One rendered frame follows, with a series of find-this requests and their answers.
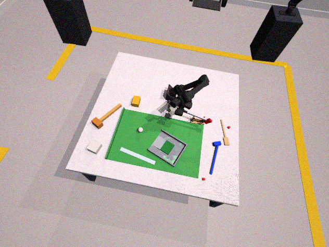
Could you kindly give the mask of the green flat mat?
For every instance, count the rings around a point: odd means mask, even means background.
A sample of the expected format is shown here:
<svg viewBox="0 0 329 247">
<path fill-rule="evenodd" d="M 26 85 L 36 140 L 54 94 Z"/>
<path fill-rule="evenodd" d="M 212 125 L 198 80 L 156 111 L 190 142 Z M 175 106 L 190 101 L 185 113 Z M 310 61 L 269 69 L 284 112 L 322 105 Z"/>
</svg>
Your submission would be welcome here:
<svg viewBox="0 0 329 247">
<path fill-rule="evenodd" d="M 174 167 L 148 151 L 162 129 L 188 144 Z M 198 178 L 203 130 L 201 124 L 125 109 L 107 159 Z M 121 147 L 156 162 L 127 154 Z"/>
</svg>

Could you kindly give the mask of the white flat bar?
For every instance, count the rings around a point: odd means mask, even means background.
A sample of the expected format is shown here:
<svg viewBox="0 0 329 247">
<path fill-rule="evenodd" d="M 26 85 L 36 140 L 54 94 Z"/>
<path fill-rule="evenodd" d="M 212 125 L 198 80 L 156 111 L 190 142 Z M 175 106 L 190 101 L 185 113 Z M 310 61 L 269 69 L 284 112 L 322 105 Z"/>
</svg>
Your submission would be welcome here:
<svg viewBox="0 0 329 247">
<path fill-rule="evenodd" d="M 120 149 L 120 151 L 123 151 L 123 152 L 125 152 L 125 153 L 127 153 L 127 154 L 130 154 L 130 155 L 132 155 L 132 156 L 135 156 L 135 157 L 137 157 L 137 158 L 139 158 L 139 159 L 142 159 L 142 160 L 144 160 L 144 161 L 146 161 L 146 162 L 149 162 L 149 163 L 151 163 L 151 164 L 155 164 L 155 162 L 156 161 L 154 161 L 154 160 L 152 160 L 152 159 L 149 159 L 149 158 L 147 158 L 147 157 L 145 157 L 145 156 L 142 156 L 142 155 L 140 155 L 140 154 L 137 154 L 137 153 L 134 153 L 134 152 L 132 152 L 132 151 L 130 151 L 130 150 L 127 150 L 127 149 L 125 149 L 125 148 L 123 148 L 123 147 L 121 147 L 121 149 Z"/>
</svg>

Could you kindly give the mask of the yellow rectangular block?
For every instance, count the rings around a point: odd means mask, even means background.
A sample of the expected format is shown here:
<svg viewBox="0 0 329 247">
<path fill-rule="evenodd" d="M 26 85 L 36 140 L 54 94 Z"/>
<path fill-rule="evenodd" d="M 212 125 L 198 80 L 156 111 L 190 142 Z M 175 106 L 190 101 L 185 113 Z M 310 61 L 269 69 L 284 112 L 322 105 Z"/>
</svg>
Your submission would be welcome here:
<svg viewBox="0 0 329 247">
<path fill-rule="evenodd" d="M 140 101 L 141 101 L 141 97 L 134 95 L 133 101 L 132 101 L 132 106 L 139 107 Z"/>
</svg>

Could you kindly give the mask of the blue golf putter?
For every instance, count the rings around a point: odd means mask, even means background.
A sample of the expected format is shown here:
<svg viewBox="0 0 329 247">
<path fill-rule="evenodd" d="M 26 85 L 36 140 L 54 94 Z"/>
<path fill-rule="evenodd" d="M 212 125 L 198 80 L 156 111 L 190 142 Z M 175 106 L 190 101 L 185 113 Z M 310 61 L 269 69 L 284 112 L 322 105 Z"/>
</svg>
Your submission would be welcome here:
<svg viewBox="0 0 329 247">
<path fill-rule="evenodd" d="M 214 162 L 215 162 L 215 159 L 216 159 L 217 150 L 218 150 L 218 146 L 219 145 L 221 145 L 221 142 L 220 141 L 213 142 L 213 146 L 216 146 L 216 150 L 215 150 L 215 153 L 214 153 L 214 157 L 213 157 L 213 161 L 212 161 L 212 166 L 211 166 L 210 174 L 212 174 L 212 171 L 213 171 Z"/>
</svg>

